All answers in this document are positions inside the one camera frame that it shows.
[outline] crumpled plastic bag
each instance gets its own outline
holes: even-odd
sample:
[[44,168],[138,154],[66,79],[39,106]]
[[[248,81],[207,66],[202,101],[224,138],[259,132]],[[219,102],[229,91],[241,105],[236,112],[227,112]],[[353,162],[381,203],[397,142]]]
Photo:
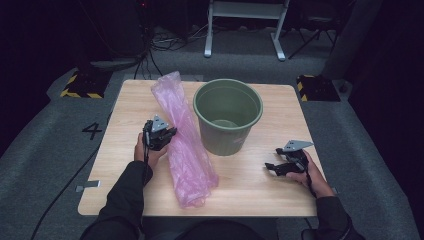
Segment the crumpled plastic bag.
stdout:
[[168,158],[179,205],[182,208],[201,207],[210,195],[210,188],[218,186],[218,175],[195,127],[180,73],[173,72],[159,78],[151,90],[177,128],[177,134],[168,146]]

